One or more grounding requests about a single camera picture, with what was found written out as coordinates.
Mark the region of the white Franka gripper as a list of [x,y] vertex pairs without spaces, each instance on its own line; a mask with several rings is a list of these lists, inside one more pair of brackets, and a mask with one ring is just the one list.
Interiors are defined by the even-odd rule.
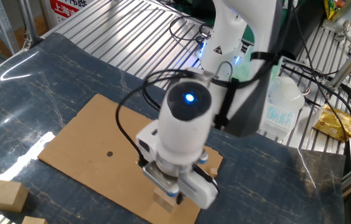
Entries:
[[202,169],[199,162],[207,162],[201,140],[190,144],[192,134],[186,130],[165,130],[159,134],[159,121],[148,124],[136,135],[136,144],[147,164],[144,175],[180,205],[184,196],[202,209],[207,209],[218,190],[216,182]]

